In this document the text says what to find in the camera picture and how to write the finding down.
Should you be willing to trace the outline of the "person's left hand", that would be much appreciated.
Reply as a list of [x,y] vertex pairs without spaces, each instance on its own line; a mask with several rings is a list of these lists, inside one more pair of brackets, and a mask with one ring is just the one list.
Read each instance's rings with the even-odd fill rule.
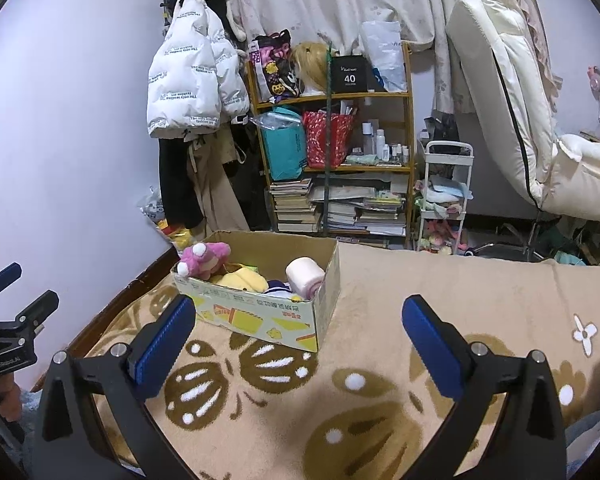
[[21,418],[20,393],[13,374],[0,376],[0,415],[8,422],[18,422]]

